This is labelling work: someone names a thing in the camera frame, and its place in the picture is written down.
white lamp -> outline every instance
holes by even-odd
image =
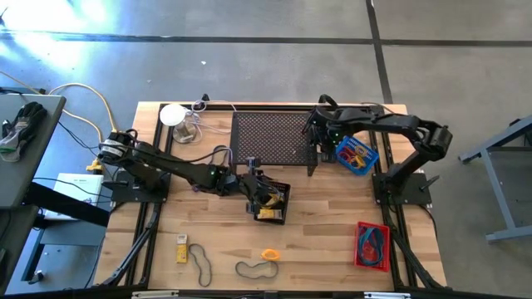
[[[194,125],[185,121],[187,109],[179,104],[166,105],[159,113],[160,121],[168,126],[174,126],[172,137],[181,144],[188,144],[196,136]]]

red tray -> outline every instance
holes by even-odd
[[[381,230],[382,236],[384,237],[384,248],[382,249],[382,260],[375,266],[366,266],[360,260],[358,256],[358,231],[360,228],[377,228]],[[367,260],[376,260],[377,252],[375,249],[368,243],[364,244],[363,247],[363,256]],[[390,228],[386,225],[378,225],[373,223],[358,222],[357,228],[355,229],[355,266],[365,267],[368,269],[388,272],[390,270]]]

yellow cable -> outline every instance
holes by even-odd
[[[38,91],[36,91],[35,89],[33,89],[31,86],[29,86],[28,84],[14,78],[13,76],[11,75],[8,75],[7,73],[3,72],[3,71],[0,71],[0,73],[2,73],[3,75],[5,75],[6,77],[12,79],[13,81],[17,82],[18,84],[26,87],[27,89],[29,89],[30,91],[33,91],[34,93],[40,95],[40,93]],[[61,88],[65,88],[65,87],[68,87],[68,86],[79,86],[79,87],[83,87],[83,88],[87,88],[89,91],[92,91],[94,92],[98,97],[100,97],[100,99],[103,101],[104,105],[106,106],[106,109],[107,109],[107,114],[109,115],[109,121],[111,122],[111,129],[113,131],[116,132],[116,126],[115,126],[115,121],[113,120],[112,116],[111,116],[111,109],[109,108],[109,105],[107,103],[107,100],[106,98],[98,91],[96,91],[94,88],[90,87],[90,86],[87,86],[85,84],[81,84],[81,83],[68,83],[68,84],[63,84],[61,86],[58,86],[54,89],[52,89],[48,94],[49,95],[52,95],[55,91],[61,89]],[[87,124],[89,125],[92,125],[92,127],[96,130],[96,132],[98,133],[98,140],[100,141],[100,143],[102,142],[102,135],[101,135],[101,131],[100,129],[94,125],[94,123],[92,123],[90,120],[87,120],[81,116],[78,116],[78,115],[75,115],[71,112],[69,112],[68,110],[66,109],[63,109],[63,112],[65,112],[67,115],[75,118],[75,119],[78,119],[78,120],[82,120],[82,121],[85,121]]]
[[[55,91],[61,89],[61,88],[65,88],[65,87],[68,87],[68,86],[79,86],[79,87],[83,87],[83,88],[87,88],[89,91],[92,91],[94,92],[98,97],[100,97],[101,101],[103,101],[103,104],[106,106],[106,109],[107,109],[107,115],[109,116],[109,122],[111,122],[111,129],[113,130],[113,132],[116,132],[116,125],[115,125],[115,121],[113,120],[113,117],[111,115],[111,109],[109,108],[109,104],[107,103],[107,100],[106,98],[98,91],[96,91],[94,88],[88,86],[88,85],[85,85],[85,84],[81,84],[81,83],[67,83],[67,84],[63,84],[61,86],[58,86],[54,89],[52,89],[48,95],[52,95]]]

metal mesh tray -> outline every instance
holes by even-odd
[[[234,163],[245,164],[246,158],[255,157],[264,165],[315,167],[316,147],[310,146],[309,135],[301,133],[307,118],[308,113],[301,112],[234,112],[230,143]]]

yellow label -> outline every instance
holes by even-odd
[[[175,262],[186,263],[186,244],[177,245],[177,258]]]
[[[180,233],[177,235],[177,256],[175,257],[175,262],[186,263],[186,241],[188,236],[186,233]]]
[[[257,218],[258,219],[283,219],[283,213],[281,210],[261,208],[259,215],[257,215]]]

